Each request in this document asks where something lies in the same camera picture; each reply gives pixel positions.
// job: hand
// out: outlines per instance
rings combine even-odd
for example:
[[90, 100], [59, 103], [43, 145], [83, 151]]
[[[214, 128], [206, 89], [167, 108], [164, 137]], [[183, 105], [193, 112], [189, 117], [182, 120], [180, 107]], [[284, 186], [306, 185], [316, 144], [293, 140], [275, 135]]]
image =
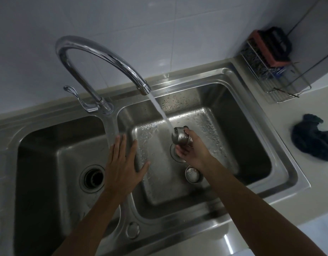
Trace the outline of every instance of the hand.
[[176, 145], [176, 154], [192, 167], [203, 172], [212, 155], [195, 131], [188, 128], [185, 128], [184, 131], [191, 136], [193, 145], [184, 147]]
[[106, 165], [105, 191], [118, 196], [121, 201], [132, 192], [136, 185], [142, 180], [149, 169], [150, 162], [147, 161], [139, 172], [134, 169], [134, 158], [136, 155], [137, 141], [134, 140], [128, 157], [126, 158], [126, 135], [115, 138], [115, 144], [109, 149], [109, 157]]

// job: person's right arm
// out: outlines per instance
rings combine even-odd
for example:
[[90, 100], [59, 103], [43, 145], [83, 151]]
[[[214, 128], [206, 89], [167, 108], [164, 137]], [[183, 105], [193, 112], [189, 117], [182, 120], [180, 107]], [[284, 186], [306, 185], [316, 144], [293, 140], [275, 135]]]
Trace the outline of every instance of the person's right arm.
[[194, 131], [185, 131], [193, 147], [176, 146], [176, 153], [201, 171], [256, 256], [325, 255], [302, 231], [238, 181]]

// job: faucet handle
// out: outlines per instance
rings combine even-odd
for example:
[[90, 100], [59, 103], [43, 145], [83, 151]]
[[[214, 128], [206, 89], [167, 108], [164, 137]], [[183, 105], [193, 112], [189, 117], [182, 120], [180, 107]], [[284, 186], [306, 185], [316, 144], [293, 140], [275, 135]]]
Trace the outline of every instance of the faucet handle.
[[98, 111], [99, 107], [96, 104], [87, 104], [85, 103], [82, 99], [80, 99], [78, 93], [76, 92], [76, 90], [72, 87], [72, 86], [64, 86], [63, 89], [71, 94], [73, 94], [78, 101], [80, 102], [80, 104], [82, 105], [82, 107], [89, 113]]

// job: water stream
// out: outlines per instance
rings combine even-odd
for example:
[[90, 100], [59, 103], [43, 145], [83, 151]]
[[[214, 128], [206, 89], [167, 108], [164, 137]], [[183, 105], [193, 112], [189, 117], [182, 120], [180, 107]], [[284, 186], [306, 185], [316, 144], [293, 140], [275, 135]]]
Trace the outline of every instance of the water stream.
[[160, 107], [159, 103], [156, 101], [156, 99], [153, 97], [153, 95], [151, 93], [149, 93], [147, 96], [149, 97], [149, 99], [151, 100], [151, 102], [153, 103], [153, 105], [156, 107], [157, 111], [162, 115], [163, 119], [166, 121], [167, 125], [170, 128], [171, 133], [174, 133], [174, 127], [173, 127], [173, 125], [168, 120], [167, 116], [165, 115], [164, 111]]

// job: person's left arm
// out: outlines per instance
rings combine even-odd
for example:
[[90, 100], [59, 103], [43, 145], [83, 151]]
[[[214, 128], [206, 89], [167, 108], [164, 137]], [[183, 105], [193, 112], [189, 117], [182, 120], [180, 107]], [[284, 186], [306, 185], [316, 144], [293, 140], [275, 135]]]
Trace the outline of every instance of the person's left arm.
[[105, 174], [105, 189], [95, 205], [64, 240], [53, 256], [94, 256], [107, 225], [120, 203], [142, 180], [150, 163], [146, 162], [137, 173], [134, 169], [137, 141], [126, 158], [126, 135], [115, 139], [110, 147]]

